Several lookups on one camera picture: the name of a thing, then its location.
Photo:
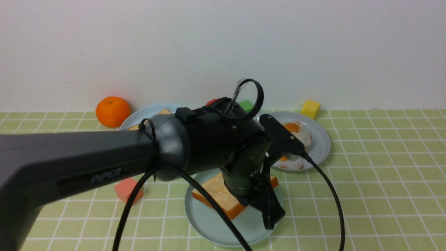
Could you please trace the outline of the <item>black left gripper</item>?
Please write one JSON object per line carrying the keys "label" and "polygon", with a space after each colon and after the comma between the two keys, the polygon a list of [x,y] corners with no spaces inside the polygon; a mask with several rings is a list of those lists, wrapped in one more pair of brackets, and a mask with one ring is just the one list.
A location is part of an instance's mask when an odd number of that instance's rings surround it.
{"label": "black left gripper", "polygon": [[266,230],[285,216],[271,185],[270,167],[263,159],[236,159],[221,168],[224,184],[228,191],[242,204],[261,210]]}

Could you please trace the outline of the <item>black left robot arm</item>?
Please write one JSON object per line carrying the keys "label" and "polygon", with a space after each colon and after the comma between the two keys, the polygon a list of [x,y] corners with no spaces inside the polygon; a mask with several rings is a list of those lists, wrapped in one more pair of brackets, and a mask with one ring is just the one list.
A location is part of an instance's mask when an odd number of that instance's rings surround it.
{"label": "black left robot arm", "polygon": [[137,130],[1,135],[1,250],[19,250],[41,209],[54,201],[141,173],[172,181],[219,168],[242,205],[262,213],[271,230],[285,216],[271,185],[280,123],[230,98],[195,110],[144,119]]}

